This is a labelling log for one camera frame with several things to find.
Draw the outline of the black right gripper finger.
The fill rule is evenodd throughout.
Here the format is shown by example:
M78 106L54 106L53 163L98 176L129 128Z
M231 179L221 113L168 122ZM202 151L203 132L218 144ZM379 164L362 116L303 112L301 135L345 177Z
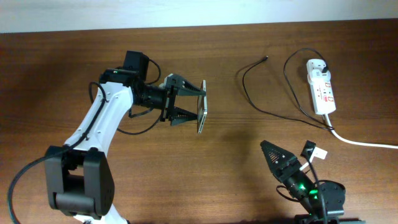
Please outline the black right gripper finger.
M260 146L266 158L267 165L273 174L296 163L296 156L294 154L269 141L262 141Z
M310 158L315 150L315 147L316 144L314 142L307 140L302 149L300 156L304 158Z

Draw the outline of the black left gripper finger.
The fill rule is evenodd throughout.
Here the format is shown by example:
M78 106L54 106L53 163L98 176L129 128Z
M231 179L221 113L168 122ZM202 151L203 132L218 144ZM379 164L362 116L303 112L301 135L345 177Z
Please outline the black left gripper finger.
M179 107L173 107L170 114L170 125L176 126L187 121L196 121L198 115L190 111L181 109Z
M181 75L174 74L174 87L179 96L205 96L206 91L193 85Z

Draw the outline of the black smartphone silver frame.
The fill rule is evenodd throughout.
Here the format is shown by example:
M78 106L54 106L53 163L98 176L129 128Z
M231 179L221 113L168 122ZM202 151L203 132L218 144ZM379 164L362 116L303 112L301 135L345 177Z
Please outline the black smartphone silver frame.
M201 134L205 125L206 117L208 114L208 105L206 97L206 81L203 80L201 83L201 90L205 92L203 96L198 97L198 107L197 107L197 132Z

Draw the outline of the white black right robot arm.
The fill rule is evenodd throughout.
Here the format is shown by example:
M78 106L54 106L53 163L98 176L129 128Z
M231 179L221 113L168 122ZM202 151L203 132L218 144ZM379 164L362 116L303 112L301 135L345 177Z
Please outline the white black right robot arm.
M270 172L281 183L276 189L286 189L290 195L283 198L301 204L308 212L296 215L295 223L339 222L339 217L344 214L345 186L319 179L312 164L316 157L326 158L325 150L307 141L300 154L306 163L301 164L293 153L269 141L262 141L260 146Z

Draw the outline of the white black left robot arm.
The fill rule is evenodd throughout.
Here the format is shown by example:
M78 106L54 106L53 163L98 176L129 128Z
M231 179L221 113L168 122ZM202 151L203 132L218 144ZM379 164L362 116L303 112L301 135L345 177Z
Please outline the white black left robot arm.
M172 126L197 122L200 133L207 116L206 83L195 86L171 73L159 86L147 83L151 59L128 51L124 63L100 75L98 92L78 129L62 146L45 153L49 205L82 223L128 223L113 204L115 185L107 161L108 150L125 114L134 105L160 110L158 121Z

